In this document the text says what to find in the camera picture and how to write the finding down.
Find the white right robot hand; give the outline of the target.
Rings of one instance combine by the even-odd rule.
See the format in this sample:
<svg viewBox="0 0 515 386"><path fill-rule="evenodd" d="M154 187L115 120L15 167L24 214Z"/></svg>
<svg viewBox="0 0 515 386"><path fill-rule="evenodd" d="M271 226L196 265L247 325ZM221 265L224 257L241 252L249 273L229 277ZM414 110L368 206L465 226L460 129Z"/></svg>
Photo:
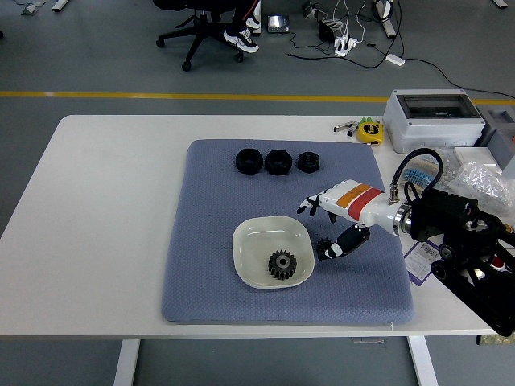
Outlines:
<svg viewBox="0 0 515 386"><path fill-rule="evenodd" d="M313 216L320 207L329 214L332 223L338 217L352 222L334 241L323 238L317 243L317 257L323 261L353 252L369 238L369 228L373 225L396 236L399 233L401 206L401 201L391 203L385 192L348 179L306 198L297 212L300 214L308 209Z"/></svg>

